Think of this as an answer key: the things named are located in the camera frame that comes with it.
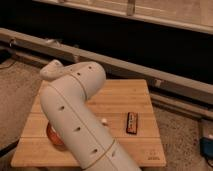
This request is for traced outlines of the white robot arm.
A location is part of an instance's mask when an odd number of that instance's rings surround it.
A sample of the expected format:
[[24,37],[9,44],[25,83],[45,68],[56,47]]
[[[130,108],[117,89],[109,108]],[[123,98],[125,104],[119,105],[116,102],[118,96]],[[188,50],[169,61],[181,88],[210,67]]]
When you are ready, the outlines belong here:
[[106,81],[100,64],[53,60],[40,75],[48,82],[40,95],[42,111],[84,171],[141,171],[85,105]]

